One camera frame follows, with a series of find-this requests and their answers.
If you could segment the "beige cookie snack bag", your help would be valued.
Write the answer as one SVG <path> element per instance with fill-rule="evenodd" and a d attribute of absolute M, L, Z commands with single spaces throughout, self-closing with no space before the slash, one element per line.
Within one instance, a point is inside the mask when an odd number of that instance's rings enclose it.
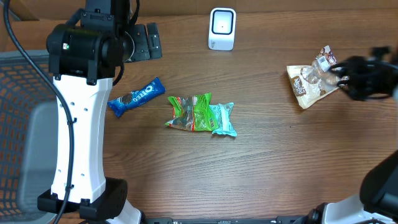
<path fill-rule="evenodd" d="M 288 65 L 287 73 L 293 93 L 302 109 L 311 107 L 318 100 L 338 89 L 337 83 L 347 80 L 328 70 L 338 63 L 329 45 L 314 57 L 311 65 Z"/>

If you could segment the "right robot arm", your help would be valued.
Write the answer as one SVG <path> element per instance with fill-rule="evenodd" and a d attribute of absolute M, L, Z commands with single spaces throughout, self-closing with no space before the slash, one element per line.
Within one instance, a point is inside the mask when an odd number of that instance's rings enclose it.
<path fill-rule="evenodd" d="M 389 61 L 388 46 L 374 47 L 369 58 L 352 56 L 329 68 L 336 86 L 352 100 L 369 101 L 397 98 L 397 53 Z M 370 170 L 359 193 L 335 203 L 322 203 L 298 224 L 397 223 L 397 153 Z"/>

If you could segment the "green snack bag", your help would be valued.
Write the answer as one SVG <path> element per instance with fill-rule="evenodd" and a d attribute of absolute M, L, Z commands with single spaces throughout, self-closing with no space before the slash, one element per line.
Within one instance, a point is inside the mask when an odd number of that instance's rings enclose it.
<path fill-rule="evenodd" d="M 188 97 L 168 97 L 173 106 L 173 118 L 166 126 L 186 131 L 214 131 L 218 128 L 215 115 L 210 109 L 211 92 Z"/>

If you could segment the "teal snack packet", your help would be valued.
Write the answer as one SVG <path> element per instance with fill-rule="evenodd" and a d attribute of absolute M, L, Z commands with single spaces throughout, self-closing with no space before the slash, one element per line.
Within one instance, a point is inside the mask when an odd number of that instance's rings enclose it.
<path fill-rule="evenodd" d="M 213 112 L 218 127 L 212 131 L 212 134 L 228 135 L 236 137 L 237 133 L 231 124 L 231 113 L 234 107 L 234 103 L 210 105 L 210 110 Z"/>

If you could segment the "blue oreo packet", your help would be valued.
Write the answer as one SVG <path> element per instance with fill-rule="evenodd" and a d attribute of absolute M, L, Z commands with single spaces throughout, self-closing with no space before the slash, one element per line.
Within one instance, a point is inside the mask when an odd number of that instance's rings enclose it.
<path fill-rule="evenodd" d="M 134 90 L 124 96 L 108 101 L 108 106 L 119 118 L 126 111 L 137 108 L 164 93 L 165 87 L 161 83 L 161 80 L 156 77 L 141 90 Z"/>

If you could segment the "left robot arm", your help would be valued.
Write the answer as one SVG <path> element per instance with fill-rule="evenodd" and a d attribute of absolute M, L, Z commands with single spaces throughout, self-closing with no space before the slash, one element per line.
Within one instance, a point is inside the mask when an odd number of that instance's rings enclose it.
<path fill-rule="evenodd" d="M 88 223 L 143 223 L 127 200 L 127 182 L 106 177 L 104 121 L 109 94 L 133 55 L 137 20 L 129 1 L 87 1 L 47 37 L 49 72 L 57 92 L 57 165 L 38 209 L 78 212 Z"/>

